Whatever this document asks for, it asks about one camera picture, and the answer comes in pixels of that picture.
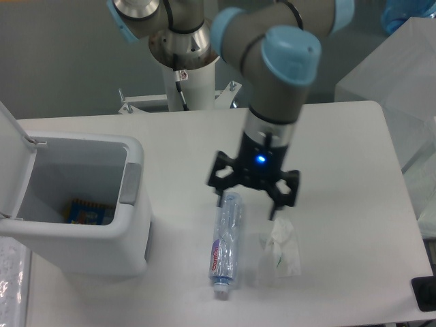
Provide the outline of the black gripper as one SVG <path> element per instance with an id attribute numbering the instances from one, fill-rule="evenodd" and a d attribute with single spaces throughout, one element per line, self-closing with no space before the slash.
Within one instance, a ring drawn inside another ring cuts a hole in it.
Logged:
<path id="1" fill-rule="evenodd" d="M 266 190 L 272 200 L 269 220 L 284 207 L 294 207 L 298 195 L 300 171 L 282 171 L 288 145 L 268 147 L 257 143 L 245 132 L 240 140 L 236 159 L 217 151 L 207 185 L 217 195 L 217 207 L 222 207 L 224 192 L 237 185 Z"/>

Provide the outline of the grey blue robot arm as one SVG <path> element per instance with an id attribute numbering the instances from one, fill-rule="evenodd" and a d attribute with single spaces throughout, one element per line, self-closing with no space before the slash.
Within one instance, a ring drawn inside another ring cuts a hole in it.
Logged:
<path id="1" fill-rule="evenodd" d="M 149 41 L 153 57 L 170 70 L 168 98 L 193 108 L 193 72 L 222 59 L 252 88 L 238 155 L 218 152 L 208 185 L 222 197 L 242 185 L 265 191 L 272 210 L 295 204 L 300 173 L 283 171 L 300 110 L 317 76 L 319 39 L 348 25 L 353 1 L 274 1 L 254 12 L 237 7 L 213 20 L 203 1 L 108 1 L 128 42 Z"/>

